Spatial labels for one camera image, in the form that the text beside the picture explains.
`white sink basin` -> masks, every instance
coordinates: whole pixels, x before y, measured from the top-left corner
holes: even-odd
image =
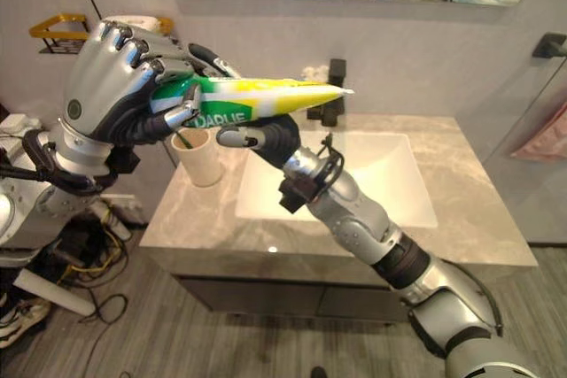
[[[317,152],[326,135],[323,131],[302,132],[301,143]],[[345,155],[345,169],[364,193],[380,203],[393,221],[404,227],[437,227],[437,217],[406,135],[334,133],[333,146]],[[238,191],[237,217],[316,221],[305,206],[291,214],[279,204],[282,194],[277,189],[283,178],[281,170],[250,152]]]

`marble countertop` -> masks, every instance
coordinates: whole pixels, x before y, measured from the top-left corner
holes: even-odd
[[[303,130],[320,124],[295,116]],[[424,249],[470,265],[536,266],[506,206],[454,119],[348,114],[333,131],[408,136],[437,215],[437,228],[405,228]],[[175,171],[141,247],[172,274],[229,275],[334,282],[376,282],[334,243],[319,222],[235,216],[246,150],[219,147],[225,173],[211,188]],[[268,252],[276,247],[277,253]]]

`black faucet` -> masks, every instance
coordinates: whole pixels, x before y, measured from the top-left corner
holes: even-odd
[[[327,82],[334,86],[343,87],[346,77],[346,61],[333,58],[329,63],[329,79]],[[337,117],[345,113],[345,98],[330,101],[326,104],[307,109],[308,120],[320,120],[325,127],[335,127]]]

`towel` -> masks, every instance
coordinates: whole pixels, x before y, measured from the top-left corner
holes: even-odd
[[[556,115],[528,141],[512,154],[514,158],[553,162],[567,158],[567,102]]]

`toothpaste tube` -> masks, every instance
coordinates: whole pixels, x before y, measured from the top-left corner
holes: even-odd
[[[153,112],[181,103],[192,84],[201,89],[199,115],[187,127],[215,127],[244,123],[317,106],[352,90],[315,81],[292,79],[230,79],[198,75],[173,81],[157,89],[151,97]]]

